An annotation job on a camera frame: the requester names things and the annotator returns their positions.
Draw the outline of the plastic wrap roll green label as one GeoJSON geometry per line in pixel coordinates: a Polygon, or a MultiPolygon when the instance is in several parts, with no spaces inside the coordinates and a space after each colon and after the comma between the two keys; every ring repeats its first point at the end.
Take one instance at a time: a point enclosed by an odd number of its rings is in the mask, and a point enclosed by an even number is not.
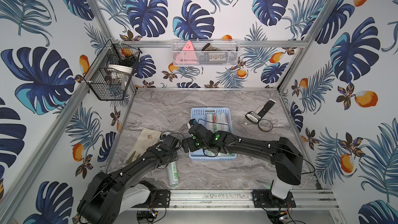
{"type": "Polygon", "coordinates": [[[220,117],[221,117],[221,115],[219,113],[215,113],[213,115],[213,123],[214,123],[213,129],[214,129],[214,132],[223,130],[222,124],[220,122],[220,117]]]}

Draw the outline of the plastic wrap roll red logo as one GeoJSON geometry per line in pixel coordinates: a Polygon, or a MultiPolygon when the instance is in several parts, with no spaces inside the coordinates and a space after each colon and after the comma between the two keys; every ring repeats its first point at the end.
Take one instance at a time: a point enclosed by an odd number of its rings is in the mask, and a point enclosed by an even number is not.
{"type": "Polygon", "coordinates": [[[226,113],[220,114],[220,121],[222,123],[222,130],[230,133],[229,117],[226,113]]]}

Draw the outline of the plastic wrap roll with barcode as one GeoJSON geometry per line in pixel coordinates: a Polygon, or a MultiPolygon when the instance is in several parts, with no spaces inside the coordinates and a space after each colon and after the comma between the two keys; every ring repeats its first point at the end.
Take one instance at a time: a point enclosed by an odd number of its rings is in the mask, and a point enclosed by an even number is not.
{"type": "Polygon", "coordinates": [[[214,131],[214,115],[207,114],[206,115],[206,128],[210,131],[214,131]]]}

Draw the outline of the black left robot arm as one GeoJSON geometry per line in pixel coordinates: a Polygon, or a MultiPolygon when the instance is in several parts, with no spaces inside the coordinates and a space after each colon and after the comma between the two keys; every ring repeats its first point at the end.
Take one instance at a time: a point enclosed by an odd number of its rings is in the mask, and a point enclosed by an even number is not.
{"type": "Polygon", "coordinates": [[[147,173],[178,160],[181,141],[167,135],[126,167],[107,174],[96,174],[77,207],[88,224],[112,224],[122,213],[123,195],[147,173]]]}

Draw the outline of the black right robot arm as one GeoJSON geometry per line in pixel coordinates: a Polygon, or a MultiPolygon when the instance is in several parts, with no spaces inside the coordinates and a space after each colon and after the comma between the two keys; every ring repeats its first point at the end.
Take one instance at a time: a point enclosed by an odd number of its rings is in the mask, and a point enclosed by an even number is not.
{"type": "Polygon", "coordinates": [[[202,124],[194,123],[189,129],[189,138],[182,141],[184,152],[199,149],[220,153],[246,155],[267,161],[275,166],[276,178],[272,182],[271,195],[285,200],[292,186],[301,184],[303,155],[284,137],[276,141],[262,141],[234,135],[229,131],[211,132],[202,124]]]}

